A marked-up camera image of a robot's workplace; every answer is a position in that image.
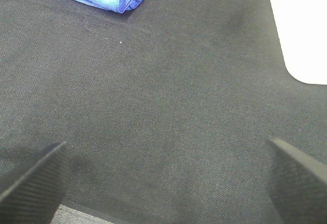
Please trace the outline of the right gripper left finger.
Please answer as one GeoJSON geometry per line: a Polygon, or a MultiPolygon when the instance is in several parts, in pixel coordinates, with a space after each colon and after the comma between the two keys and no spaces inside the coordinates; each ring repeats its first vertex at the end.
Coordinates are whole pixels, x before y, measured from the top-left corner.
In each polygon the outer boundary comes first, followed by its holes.
{"type": "Polygon", "coordinates": [[[51,223],[69,185],[65,142],[55,143],[1,176],[1,223],[51,223]]]}

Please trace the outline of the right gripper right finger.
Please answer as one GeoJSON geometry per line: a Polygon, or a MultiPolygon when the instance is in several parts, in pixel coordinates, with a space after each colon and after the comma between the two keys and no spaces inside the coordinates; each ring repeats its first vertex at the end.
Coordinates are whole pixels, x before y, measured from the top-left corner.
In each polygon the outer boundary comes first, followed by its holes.
{"type": "Polygon", "coordinates": [[[326,223],[326,164],[291,144],[268,139],[263,182],[284,223],[326,223]]]}

